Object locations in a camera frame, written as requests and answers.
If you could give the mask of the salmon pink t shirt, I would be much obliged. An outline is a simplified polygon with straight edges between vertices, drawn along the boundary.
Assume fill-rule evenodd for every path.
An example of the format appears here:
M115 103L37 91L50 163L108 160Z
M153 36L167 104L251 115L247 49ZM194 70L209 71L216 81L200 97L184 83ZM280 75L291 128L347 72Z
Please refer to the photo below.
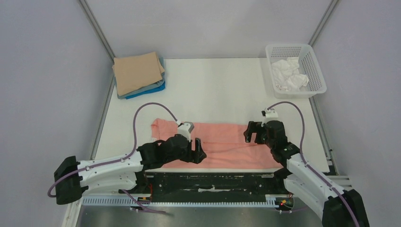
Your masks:
M271 170L280 169L264 144L246 143L244 131L246 125L229 123L194 123L191 132L193 138L199 138L207 157L199 164L180 160L163 165L163 169L237 169Z

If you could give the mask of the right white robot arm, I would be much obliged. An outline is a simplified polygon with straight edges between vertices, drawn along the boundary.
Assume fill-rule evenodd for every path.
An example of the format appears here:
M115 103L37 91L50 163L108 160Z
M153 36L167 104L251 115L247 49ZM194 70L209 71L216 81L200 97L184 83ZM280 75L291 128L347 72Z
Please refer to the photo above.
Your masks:
M261 123L261 141L270 148L275 161L283 167L274 172L273 187L301 199L324 227L368 227L361 195L346 190L318 172L303 156L301 148L288 141L284 124L273 120Z

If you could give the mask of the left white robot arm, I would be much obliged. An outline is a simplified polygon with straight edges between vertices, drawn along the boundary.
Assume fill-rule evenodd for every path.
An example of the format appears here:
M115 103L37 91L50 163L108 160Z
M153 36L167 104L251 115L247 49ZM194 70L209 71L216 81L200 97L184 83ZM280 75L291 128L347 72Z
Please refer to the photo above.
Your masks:
M176 160L199 164L206 159L201 140L191 139L193 128L191 122L181 123L174 136L145 143L126 155L87 161L67 157L54 172L48 196L55 198L58 205L65 205L90 193L150 193L145 171Z

